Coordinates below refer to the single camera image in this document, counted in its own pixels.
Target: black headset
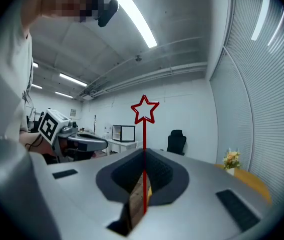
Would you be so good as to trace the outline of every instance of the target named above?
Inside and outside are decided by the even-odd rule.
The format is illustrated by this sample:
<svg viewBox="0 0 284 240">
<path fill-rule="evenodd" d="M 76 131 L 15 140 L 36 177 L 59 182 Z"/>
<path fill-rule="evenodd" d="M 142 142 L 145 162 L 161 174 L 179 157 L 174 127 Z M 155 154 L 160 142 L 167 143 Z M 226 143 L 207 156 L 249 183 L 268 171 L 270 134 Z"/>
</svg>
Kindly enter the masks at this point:
<svg viewBox="0 0 284 240">
<path fill-rule="evenodd" d="M 92 18 L 98 21 L 98 26 L 105 27 L 117 12 L 118 6 L 117 0 L 111 0 L 107 4 L 104 0 L 92 0 L 92 4 L 87 6 L 89 9 L 80 12 L 80 22 L 87 22 Z"/>
</svg>

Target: window blind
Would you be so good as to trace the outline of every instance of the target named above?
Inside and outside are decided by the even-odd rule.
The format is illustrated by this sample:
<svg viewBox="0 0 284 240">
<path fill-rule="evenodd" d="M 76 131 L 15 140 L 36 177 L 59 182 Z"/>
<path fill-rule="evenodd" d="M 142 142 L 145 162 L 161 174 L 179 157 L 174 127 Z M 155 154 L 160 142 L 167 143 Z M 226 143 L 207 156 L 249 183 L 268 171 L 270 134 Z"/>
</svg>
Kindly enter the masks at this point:
<svg viewBox="0 0 284 240">
<path fill-rule="evenodd" d="M 252 113 L 241 76 L 226 51 L 210 80 L 217 114 L 217 164 L 223 164 L 228 148 L 237 149 L 241 168 L 248 170 L 252 153 Z"/>
<path fill-rule="evenodd" d="M 249 171 L 266 183 L 273 203 L 280 203 L 284 201 L 284 7 L 278 0 L 269 1 L 263 27 L 253 41 L 261 5 L 262 0 L 233 0 L 225 48 L 251 101 L 254 145 Z"/>
</svg>

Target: fluorescent light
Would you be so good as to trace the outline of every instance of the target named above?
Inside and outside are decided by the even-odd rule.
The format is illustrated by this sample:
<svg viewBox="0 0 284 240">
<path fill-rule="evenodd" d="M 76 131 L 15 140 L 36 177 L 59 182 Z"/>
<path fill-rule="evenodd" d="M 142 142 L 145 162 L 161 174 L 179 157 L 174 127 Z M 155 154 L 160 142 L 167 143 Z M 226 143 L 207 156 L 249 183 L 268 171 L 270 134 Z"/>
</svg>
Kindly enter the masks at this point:
<svg viewBox="0 0 284 240">
<path fill-rule="evenodd" d="M 68 75 L 65 75 L 65 74 L 63 74 L 63 73 L 60 73 L 60 77 L 65 78 L 65 79 L 67 79 L 67 80 L 69 80 L 69 81 L 72 81 L 72 82 L 74 82 L 74 83 L 77 83 L 77 84 L 80 85 L 80 86 L 84 86 L 84 87 L 87 86 L 86 83 L 81 82 L 81 81 L 78 81 L 78 80 L 76 80 L 76 79 L 74 79 L 74 78 L 72 78 L 72 77 L 70 77 L 70 76 L 68 76 Z"/>
<path fill-rule="evenodd" d="M 43 89 L 43 87 L 36 85 L 36 84 L 33 84 L 33 83 L 32 83 L 32 86 L 35 87 L 35 88 L 38 88 L 38 89 Z"/>
<path fill-rule="evenodd" d="M 63 93 L 60 93 L 58 91 L 56 91 L 55 93 L 58 94 L 58 95 L 64 96 L 64 97 L 73 98 L 73 96 L 69 96 L 67 94 L 63 94 Z"/>
<path fill-rule="evenodd" d="M 147 25 L 143 15 L 138 10 L 133 0 L 117 0 L 127 15 L 131 18 L 138 31 L 143 36 L 149 48 L 157 46 L 155 38 Z"/>
<path fill-rule="evenodd" d="M 267 15 L 267 10 L 268 10 L 268 6 L 270 4 L 270 0 L 263 0 L 262 1 L 262 6 L 261 6 L 261 10 L 260 10 L 260 15 L 258 16 L 257 19 L 257 23 L 253 32 L 253 35 L 251 37 L 251 40 L 256 41 L 256 39 L 258 38 L 258 35 L 261 32 L 261 29 L 263 27 L 266 15 Z"/>
<path fill-rule="evenodd" d="M 283 19 L 284 19 L 284 10 L 283 10 L 283 14 L 282 14 L 282 17 L 281 17 L 281 19 L 280 19 L 280 22 L 278 23 L 278 25 L 277 25 L 277 27 L 276 27 L 276 30 L 275 30 L 273 36 L 271 37 L 270 42 L 268 42 L 267 46 L 269 46 L 269 45 L 272 43 L 273 39 L 275 38 L 275 36 L 276 36 L 278 30 L 279 30 L 280 27 L 282 26 Z"/>
</svg>

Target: wall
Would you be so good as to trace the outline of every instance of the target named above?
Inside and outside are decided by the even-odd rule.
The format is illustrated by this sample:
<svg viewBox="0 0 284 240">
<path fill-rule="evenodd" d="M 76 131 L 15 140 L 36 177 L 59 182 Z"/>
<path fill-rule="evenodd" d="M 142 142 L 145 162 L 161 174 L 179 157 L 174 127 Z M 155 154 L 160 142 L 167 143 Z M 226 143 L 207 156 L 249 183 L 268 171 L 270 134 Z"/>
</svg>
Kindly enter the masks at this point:
<svg viewBox="0 0 284 240">
<path fill-rule="evenodd" d="M 228 0 L 211 0 L 211 36 L 205 78 L 209 80 L 222 52 L 227 27 Z"/>
<path fill-rule="evenodd" d="M 166 77 L 105 94 L 83 105 L 80 127 L 93 128 L 103 135 L 105 123 L 134 125 L 135 113 L 130 106 L 146 94 L 150 101 L 160 102 L 154 111 L 155 124 L 147 124 L 147 146 L 166 149 L 167 137 L 174 129 L 187 136 L 185 155 L 215 163 L 217 154 L 217 119 L 210 84 L 194 79 L 194 74 Z M 136 140 L 142 140 L 142 124 L 136 126 Z"/>
<path fill-rule="evenodd" d="M 63 97 L 45 90 L 37 90 L 32 88 L 30 94 L 34 107 L 36 108 L 36 120 L 38 120 L 42 111 L 51 108 L 58 110 L 63 115 L 78 121 L 82 117 L 82 103 L 67 97 Z M 70 116 L 71 109 L 76 110 L 76 116 Z"/>
</svg>

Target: white table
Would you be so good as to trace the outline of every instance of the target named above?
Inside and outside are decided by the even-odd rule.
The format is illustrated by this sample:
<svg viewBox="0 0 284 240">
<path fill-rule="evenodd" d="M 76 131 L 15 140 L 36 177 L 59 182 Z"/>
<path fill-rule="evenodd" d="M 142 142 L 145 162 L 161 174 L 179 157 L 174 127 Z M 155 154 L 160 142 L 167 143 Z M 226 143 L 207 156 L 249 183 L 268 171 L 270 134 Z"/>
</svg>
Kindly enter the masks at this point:
<svg viewBox="0 0 284 240">
<path fill-rule="evenodd" d="M 120 141 L 116 141 L 113 139 L 107 139 L 108 142 L 108 146 L 107 146 L 107 155 L 110 155 L 110 151 L 111 151 L 111 145 L 115 144 L 119 146 L 119 151 L 125 151 L 125 150 L 129 150 L 132 148 L 132 145 L 135 145 L 135 148 L 137 148 L 137 143 L 138 141 L 130 141 L 130 142 L 120 142 Z"/>
</svg>

